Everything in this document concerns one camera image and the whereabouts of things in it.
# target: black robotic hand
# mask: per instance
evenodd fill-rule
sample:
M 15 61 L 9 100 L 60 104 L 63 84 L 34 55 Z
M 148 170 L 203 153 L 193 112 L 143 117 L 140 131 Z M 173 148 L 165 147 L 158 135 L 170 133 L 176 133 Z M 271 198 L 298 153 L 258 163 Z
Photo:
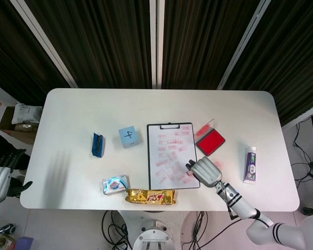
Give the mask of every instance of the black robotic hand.
M 16 167 L 17 162 L 20 157 L 26 152 L 25 149 L 15 149 L 0 158 L 0 167 L 9 168 L 10 173 Z M 9 188 L 7 191 L 7 196 L 16 196 L 19 197 L 21 192 L 26 190 L 32 184 L 32 181 L 27 182 L 25 185 L 23 183 L 19 183 L 16 179 L 12 178 L 9 184 Z

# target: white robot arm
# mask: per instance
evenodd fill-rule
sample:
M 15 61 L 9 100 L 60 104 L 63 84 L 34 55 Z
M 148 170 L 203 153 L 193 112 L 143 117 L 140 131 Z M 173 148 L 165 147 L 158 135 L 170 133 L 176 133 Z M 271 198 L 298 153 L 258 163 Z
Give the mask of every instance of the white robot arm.
M 28 182 L 24 186 L 9 186 L 10 174 L 15 169 L 19 158 L 25 153 L 25 151 L 25 149 L 17 149 L 0 158 L 0 203 L 6 198 L 6 196 L 17 196 L 32 184 L 32 182 Z M 0 233 L 13 233 L 14 230 L 15 226 L 13 224 L 8 224 L 0 229 Z
M 241 219 L 255 219 L 247 229 L 248 237 L 255 244 L 276 243 L 299 250 L 313 250 L 313 216 L 307 217 L 301 227 L 274 223 L 246 202 L 229 183 L 224 183 L 221 171 L 207 157 L 189 163 L 187 168 L 200 182 L 216 188 L 217 195 L 226 202 L 230 213 L 233 210 Z

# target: soap box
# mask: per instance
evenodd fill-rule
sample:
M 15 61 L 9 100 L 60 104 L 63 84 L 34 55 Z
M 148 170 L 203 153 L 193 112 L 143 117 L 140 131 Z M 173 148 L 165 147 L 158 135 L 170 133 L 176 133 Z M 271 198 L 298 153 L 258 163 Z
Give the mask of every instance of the soap box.
M 102 187 L 104 194 L 114 194 L 129 188 L 127 177 L 124 174 L 121 176 L 114 176 L 103 179 Z

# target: black clipboard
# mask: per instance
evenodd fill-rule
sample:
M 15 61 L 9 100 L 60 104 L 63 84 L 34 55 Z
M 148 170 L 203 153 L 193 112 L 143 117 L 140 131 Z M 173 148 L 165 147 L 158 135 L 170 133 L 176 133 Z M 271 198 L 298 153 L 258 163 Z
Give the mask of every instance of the black clipboard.
M 155 134 L 153 134 L 153 139 L 151 138 L 151 132 L 155 133 L 156 130 L 158 130 L 160 132 L 160 136 L 167 136 L 167 144 L 166 145 L 156 145 L 156 138 Z M 158 140 L 159 143 L 160 141 L 163 141 L 162 138 L 160 138 L 158 135 Z M 182 140 L 184 141 L 184 145 L 182 144 L 168 144 L 168 140 Z M 194 141 L 194 130 L 193 130 L 193 126 L 191 122 L 181 122 L 181 123 L 158 123 L 158 124 L 148 124 L 147 125 L 147 149 L 148 149 L 148 175 L 149 175 L 149 189 L 192 189 L 192 188 L 199 188 L 200 187 L 200 182 L 194 177 L 194 176 L 188 176 L 186 174 L 187 168 L 185 166 L 186 163 L 189 162 L 190 159 L 197 161 L 197 156 L 196 156 L 196 147 L 195 147 L 195 141 Z M 174 150 L 170 150 L 169 146 L 176 146 L 176 149 Z M 190 150 L 190 154 L 188 154 L 188 152 L 182 152 L 180 151 L 180 148 L 183 148 L 183 146 L 186 148 L 185 150 Z M 167 147 L 167 150 L 160 151 L 159 153 L 156 152 L 156 147 L 159 148 L 160 147 Z M 172 154 L 173 152 L 175 152 L 178 156 L 181 157 L 181 159 L 179 160 L 174 159 L 172 160 Z M 155 164 L 157 164 L 158 162 L 156 162 L 156 155 L 158 154 L 160 155 L 165 155 L 167 154 L 167 157 L 165 157 L 164 159 L 161 159 L 160 161 L 165 161 L 167 160 L 167 164 L 166 166 L 161 166 L 160 169 L 163 169 L 164 173 L 161 174 L 161 178 L 160 179 L 164 179 L 166 178 L 166 181 L 164 184 L 167 186 L 163 186 L 162 184 L 160 184 L 160 186 L 158 184 L 155 183 L 154 181 L 151 181 L 151 174 L 152 173 L 151 169 L 153 168 L 153 171 L 156 170 L 156 168 L 154 167 Z M 174 172 L 174 166 L 176 167 L 176 169 L 178 170 L 178 173 Z M 188 181 L 191 184 L 180 184 L 182 182 Z

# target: paper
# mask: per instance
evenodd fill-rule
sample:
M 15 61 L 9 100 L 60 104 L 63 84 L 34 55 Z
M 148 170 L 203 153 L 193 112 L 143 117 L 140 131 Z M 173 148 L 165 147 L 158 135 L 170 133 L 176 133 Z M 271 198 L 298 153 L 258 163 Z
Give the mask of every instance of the paper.
M 151 124 L 148 129 L 150 189 L 199 188 L 186 164 L 196 161 L 191 123 Z

